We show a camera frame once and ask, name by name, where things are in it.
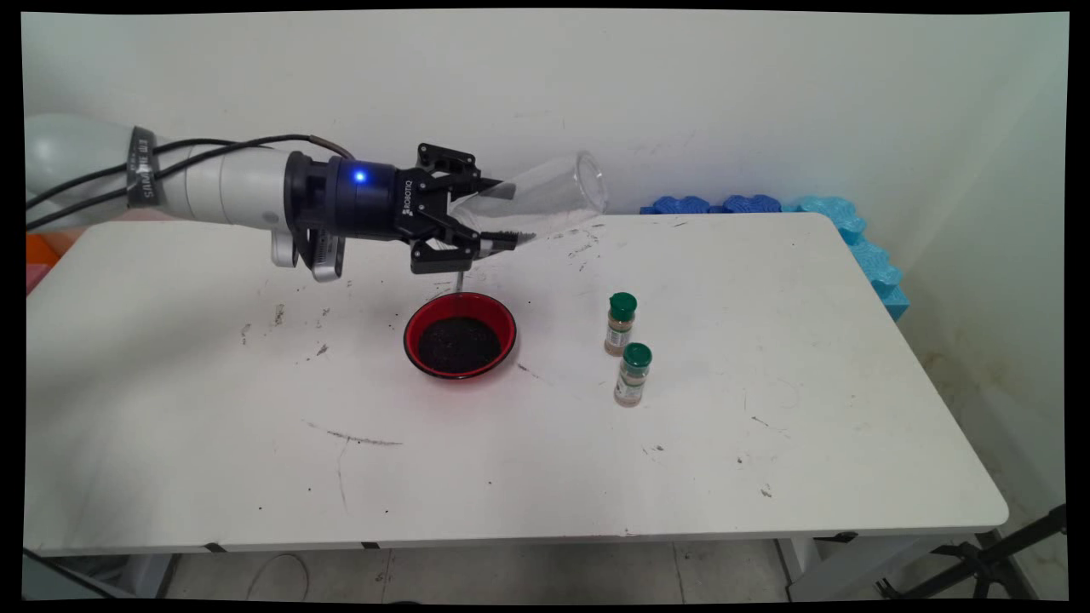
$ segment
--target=floor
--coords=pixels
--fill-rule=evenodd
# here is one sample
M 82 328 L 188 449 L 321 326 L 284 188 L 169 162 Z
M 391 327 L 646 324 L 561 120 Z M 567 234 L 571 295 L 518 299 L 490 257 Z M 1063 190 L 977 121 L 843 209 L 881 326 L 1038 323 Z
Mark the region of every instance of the floor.
M 822 543 L 823 555 L 835 543 Z M 908 588 L 953 564 L 931 555 L 889 580 Z M 557 544 L 180 555 L 167 598 L 428 604 L 786 601 L 773 541 Z M 1000 587 L 992 598 L 1005 598 Z M 945 598 L 968 598 L 972 585 Z M 879 600 L 867 586 L 852 600 Z

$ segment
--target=white wall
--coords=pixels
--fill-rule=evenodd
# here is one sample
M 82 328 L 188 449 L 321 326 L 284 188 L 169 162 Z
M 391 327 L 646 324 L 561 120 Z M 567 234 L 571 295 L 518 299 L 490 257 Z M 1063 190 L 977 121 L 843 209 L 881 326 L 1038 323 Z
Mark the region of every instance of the white wall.
M 1007 533 L 1067 500 L 1066 58 L 1042 77 L 903 284 L 901 332 L 1003 492 Z M 1067 598 L 1065 537 L 1018 561 L 1039 594 Z
M 26 112 L 182 137 L 310 131 L 410 164 L 429 141 L 496 176 L 598 157 L 613 211 L 836 194 L 895 257 L 973 153 L 1049 15 L 453 10 L 23 16 Z
M 848 197 L 905 269 L 903 330 L 1016 522 L 1064 495 L 1067 31 L 1066 14 L 25 14 L 23 96 L 27 115 L 312 132 L 398 165 L 433 142 L 497 177 L 586 148 L 611 212 L 663 194 Z M 1042 556 L 1027 570 L 1057 593 Z

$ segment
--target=product label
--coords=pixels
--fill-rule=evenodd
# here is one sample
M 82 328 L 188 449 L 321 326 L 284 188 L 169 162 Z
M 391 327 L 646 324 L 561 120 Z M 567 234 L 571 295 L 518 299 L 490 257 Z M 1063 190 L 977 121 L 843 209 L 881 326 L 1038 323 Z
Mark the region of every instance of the product label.
M 129 206 L 155 206 L 159 204 L 159 184 L 155 173 L 159 171 L 159 161 L 153 154 L 155 134 L 136 125 L 129 141 L 129 163 L 126 165 L 129 180 Z
M 609 345 L 613 345 L 614 347 L 623 347 L 628 345 L 628 339 L 631 336 L 632 336 L 631 328 L 629 328 L 627 332 L 617 332 L 614 328 L 608 328 L 606 340 L 608 340 Z
M 625 377 L 617 377 L 617 397 L 625 400 L 638 400 L 643 396 L 643 384 L 630 385 L 625 382 Z

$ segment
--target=dark stain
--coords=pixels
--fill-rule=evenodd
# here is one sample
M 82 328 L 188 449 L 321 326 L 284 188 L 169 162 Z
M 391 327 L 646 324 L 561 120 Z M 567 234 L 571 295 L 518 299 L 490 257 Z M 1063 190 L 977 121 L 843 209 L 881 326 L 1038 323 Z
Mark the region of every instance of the dark stain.
M 544 378 L 542 378 L 542 376 L 541 376 L 540 374 L 537 374 L 537 373 L 535 373 L 534 371 L 532 371 L 532 370 L 528 369 L 526 366 L 523 366 L 523 365 L 522 365 L 522 364 L 520 364 L 520 363 L 516 363 L 514 365 L 517 365 L 517 366 L 519 366 L 519 369 L 521 369 L 521 370 L 523 370 L 523 371 L 525 371 L 525 372 L 530 373 L 530 376 L 532 376 L 532 377 L 534 377 L 534 378 L 541 378 L 542 381 L 545 381 Z M 548 385 L 550 385 L 550 386 L 553 385 L 552 383 L 549 383 L 549 382 L 547 382 L 547 381 L 545 381 L 545 383 L 548 383 Z
M 360 438 L 359 436 L 350 436 L 348 434 L 344 434 L 343 432 L 336 432 L 334 430 L 326 430 L 325 428 L 322 428 L 320 425 L 318 425 L 316 423 L 313 423 L 313 422 L 310 422 L 310 421 L 305 421 L 305 420 L 303 421 L 303 423 L 305 423 L 306 425 L 310 425 L 311 428 L 313 428 L 315 430 L 320 430 L 320 431 L 325 432 L 326 434 L 329 434 L 330 436 L 336 436 L 338 438 L 343 438 L 346 441 L 346 443 L 344 443 L 346 445 L 348 444 L 347 441 L 355 441 L 356 443 L 366 443 L 368 445 L 377 445 L 379 447 L 388 447 L 388 446 L 400 445 L 401 444 L 401 443 L 395 443 L 392 441 L 376 441 L 374 438 Z
M 349 441 L 344 441 L 344 446 L 341 448 L 341 455 L 337 456 L 337 482 L 340 483 L 341 488 L 341 506 L 344 507 L 344 513 L 348 513 L 348 501 L 344 498 L 344 479 L 340 476 L 340 460 L 344 457 L 344 452 L 348 450 Z
M 569 253 L 568 257 L 574 257 L 577 254 L 582 253 L 582 252 L 586 251 L 588 249 L 591 249 L 592 247 L 594 247 L 594 243 L 593 242 L 589 242 L 589 243 L 584 244 L 583 247 L 577 249 L 576 251 L 572 251 L 571 253 Z
M 940 353 L 938 351 L 928 351 L 920 358 L 920 365 L 923 366 L 924 371 L 931 372 L 931 369 L 935 366 L 938 360 L 946 359 L 946 356 Z

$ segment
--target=white table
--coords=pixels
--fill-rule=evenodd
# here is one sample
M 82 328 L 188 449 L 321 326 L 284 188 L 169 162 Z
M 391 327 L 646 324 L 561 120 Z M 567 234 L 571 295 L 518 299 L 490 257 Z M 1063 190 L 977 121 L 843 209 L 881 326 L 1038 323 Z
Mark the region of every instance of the white table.
M 518 345 L 467 382 L 401 346 L 453 280 L 411 275 L 400 243 L 350 241 L 318 285 L 265 232 L 92 228 L 27 299 L 24 544 L 778 538 L 813 599 L 1007 517 L 821 216 L 606 216 L 483 261 L 465 289 L 510 308 Z M 615 291 L 654 351 L 635 408 L 602 349 Z M 868 538 L 814 557 L 841 531 Z

